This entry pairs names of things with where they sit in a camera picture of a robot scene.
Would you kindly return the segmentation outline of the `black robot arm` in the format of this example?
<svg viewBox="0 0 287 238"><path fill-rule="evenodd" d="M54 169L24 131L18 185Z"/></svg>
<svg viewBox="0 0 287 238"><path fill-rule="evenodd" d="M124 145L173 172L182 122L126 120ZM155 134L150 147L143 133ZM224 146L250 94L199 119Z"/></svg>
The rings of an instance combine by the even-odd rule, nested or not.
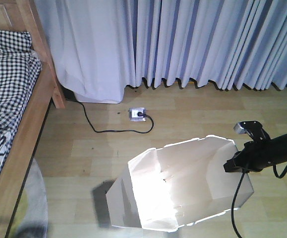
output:
<svg viewBox="0 0 287 238"><path fill-rule="evenodd" d="M260 172L264 168L287 162L287 134L271 139L258 121L241 121L234 126L238 134L248 134L251 141L244 144L224 164L225 172Z"/></svg>

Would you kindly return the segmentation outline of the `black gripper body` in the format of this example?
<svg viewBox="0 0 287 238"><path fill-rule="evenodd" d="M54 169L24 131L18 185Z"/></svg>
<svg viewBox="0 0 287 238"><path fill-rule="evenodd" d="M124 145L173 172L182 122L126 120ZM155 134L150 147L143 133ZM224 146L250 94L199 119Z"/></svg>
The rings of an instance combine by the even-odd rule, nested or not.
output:
<svg viewBox="0 0 287 238"><path fill-rule="evenodd" d="M225 172L260 172L264 168L271 167L271 159L268 155L263 155L263 151L270 143L271 140L248 141L244 143L244 149L237 151L223 165Z"/></svg>

